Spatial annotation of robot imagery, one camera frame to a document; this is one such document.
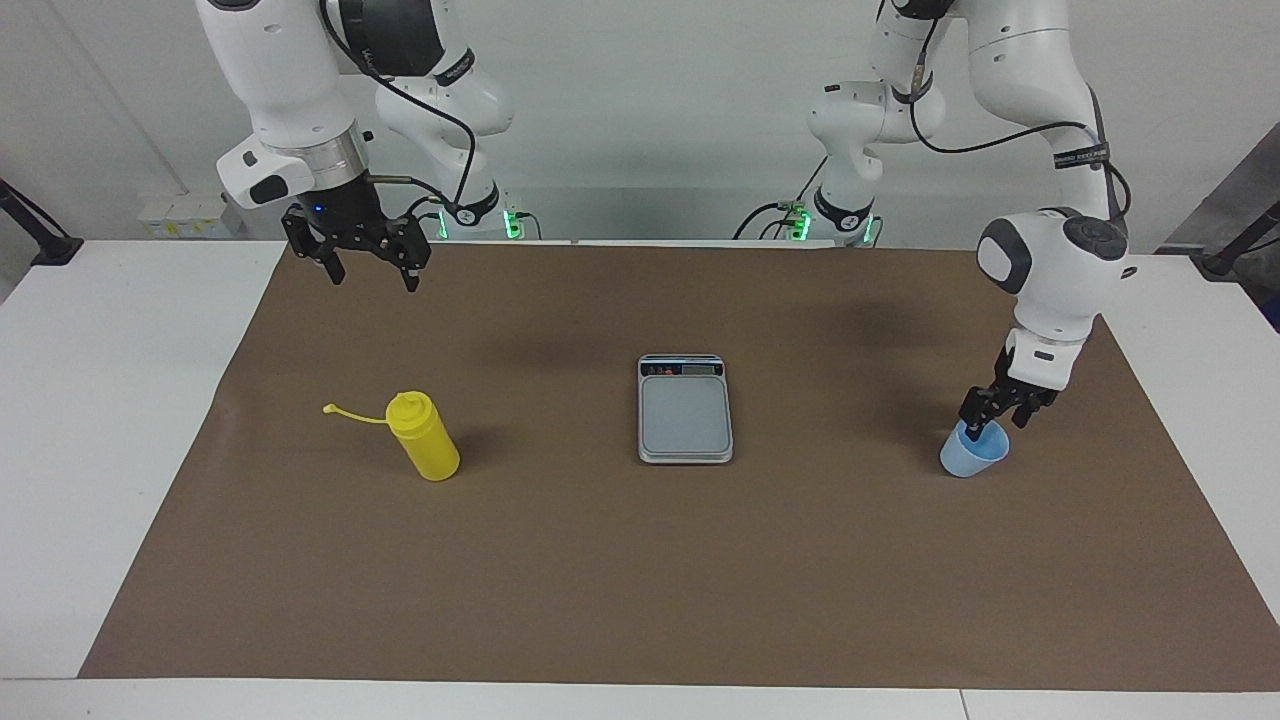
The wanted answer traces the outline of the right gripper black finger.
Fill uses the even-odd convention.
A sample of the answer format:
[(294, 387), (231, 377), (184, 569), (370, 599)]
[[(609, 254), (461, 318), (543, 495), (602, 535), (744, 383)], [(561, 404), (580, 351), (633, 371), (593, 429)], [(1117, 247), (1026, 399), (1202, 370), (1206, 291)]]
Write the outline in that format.
[(415, 293), (420, 274), (430, 261), (431, 246), (416, 217), (385, 218), (375, 241), (375, 255), (396, 266), (406, 290)]
[(343, 283), (346, 268), (337, 256), (334, 245), (317, 240), (301, 205), (289, 205), (282, 215), (282, 227), (291, 251), (297, 258), (310, 260), (323, 268), (334, 286)]

